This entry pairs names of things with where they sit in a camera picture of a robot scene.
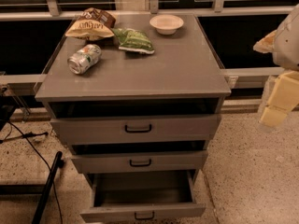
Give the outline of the grey bottom drawer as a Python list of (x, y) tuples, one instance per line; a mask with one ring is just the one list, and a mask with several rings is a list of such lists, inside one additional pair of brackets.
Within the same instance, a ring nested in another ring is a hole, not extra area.
[(101, 174), (94, 179), (87, 223), (200, 217), (206, 206), (195, 200), (188, 171)]

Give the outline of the grey drawer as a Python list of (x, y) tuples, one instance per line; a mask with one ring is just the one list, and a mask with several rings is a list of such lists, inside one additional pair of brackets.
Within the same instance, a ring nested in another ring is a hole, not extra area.
[(216, 100), (162, 99), (54, 104), (50, 121), (68, 145), (209, 140), (221, 116)]
[(101, 174), (94, 179), (87, 223), (200, 217), (206, 206), (195, 200), (188, 171)]
[(76, 155), (72, 162), (80, 174), (199, 170), (205, 165), (207, 155), (195, 143), (172, 143), (145, 151), (128, 147), (119, 153)]

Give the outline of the grey drawer cabinet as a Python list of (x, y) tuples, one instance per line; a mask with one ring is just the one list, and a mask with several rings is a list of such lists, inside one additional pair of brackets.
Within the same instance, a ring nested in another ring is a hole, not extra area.
[[(118, 27), (145, 32), (155, 52), (141, 55), (104, 43), (100, 62), (82, 76), (69, 70), (66, 59), (84, 44), (74, 38), (66, 39), (36, 99), (47, 108), (51, 119), (56, 117), (52, 106), (59, 103), (162, 99), (216, 100), (214, 112), (220, 115), (230, 90), (199, 21), (193, 15), (185, 15), (182, 19), (183, 27), (173, 35), (159, 35), (150, 26), (148, 15), (119, 16)], [(165, 147), (172, 143), (195, 143), (201, 150), (206, 150), (211, 139), (95, 145), (68, 145), (60, 141), (76, 156), (119, 153), (128, 147), (145, 151), (146, 148)]]

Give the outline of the grey middle drawer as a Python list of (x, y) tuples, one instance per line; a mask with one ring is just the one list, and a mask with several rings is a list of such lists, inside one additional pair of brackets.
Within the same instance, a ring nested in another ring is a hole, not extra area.
[(207, 155), (195, 143), (172, 143), (145, 151), (128, 147), (119, 153), (76, 155), (72, 162), (80, 174), (199, 170), (205, 165)]

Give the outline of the grey top drawer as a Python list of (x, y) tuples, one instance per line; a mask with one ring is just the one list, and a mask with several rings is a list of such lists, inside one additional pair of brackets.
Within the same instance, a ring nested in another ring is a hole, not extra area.
[(50, 121), (68, 145), (209, 140), (221, 116), (216, 100), (162, 99), (54, 104)]

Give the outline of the white bowl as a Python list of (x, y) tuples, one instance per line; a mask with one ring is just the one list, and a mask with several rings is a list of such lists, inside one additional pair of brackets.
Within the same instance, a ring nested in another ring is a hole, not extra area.
[(160, 35), (172, 35), (184, 24), (182, 18), (174, 15), (158, 15), (153, 17), (149, 24), (156, 29)]

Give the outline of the green chip bag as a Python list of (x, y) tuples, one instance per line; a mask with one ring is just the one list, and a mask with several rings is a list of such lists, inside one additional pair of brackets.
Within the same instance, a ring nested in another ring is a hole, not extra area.
[(143, 32), (129, 28), (114, 28), (120, 50), (151, 55), (155, 52), (148, 36)]

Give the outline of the silver soda can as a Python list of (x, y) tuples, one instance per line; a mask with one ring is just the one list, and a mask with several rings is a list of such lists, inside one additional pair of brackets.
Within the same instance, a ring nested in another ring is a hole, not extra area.
[(102, 50), (95, 44), (88, 44), (67, 59), (69, 69), (76, 75), (84, 74), (99, 62)]

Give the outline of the brown chip bag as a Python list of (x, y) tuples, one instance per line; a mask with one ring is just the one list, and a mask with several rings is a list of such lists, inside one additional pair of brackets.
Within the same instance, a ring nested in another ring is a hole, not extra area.
[(116, 18), (111, 13), (90, 7), (78, 16), (65, 35), (90, 41), (109, 38), (114, 35), (111, 29), (114, 27), (115, 22)]

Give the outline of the black stand leg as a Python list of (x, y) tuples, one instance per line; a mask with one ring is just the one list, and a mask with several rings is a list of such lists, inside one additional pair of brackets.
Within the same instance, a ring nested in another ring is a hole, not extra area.
[(56, 176), (57, 170), (64, 165), (64, 161), (62, 160), (63, 153), (61, 151), (58, 151), (55, 155), (54, 161), (52, 163), (52, 166), (50, 167), (50, 173), (48, 175), (46, 184), (44, 185), (44, 188), (41, 193), (41, 197), (39, 200), (39, 203), (36, 208), (36, 212), (32, 221), (32, 224), (39, 224), (40, 220), (42, 218), (44, 209), (46, 207), (50, 190), (54, 186), (54, 178)]

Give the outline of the metal window rail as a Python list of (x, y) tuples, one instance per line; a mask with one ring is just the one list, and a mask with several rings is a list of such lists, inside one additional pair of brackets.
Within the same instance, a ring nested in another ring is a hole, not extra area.
[[(261, 88), (270, 76), (278, 76), (283, 72), (281, 67), (221, 69), (231, 89)], [(30, 93), (35, 84), (45, 79), (45, 74), (37, 75), (3, 75), (1, 85), (15, 86), (17, 90)]]

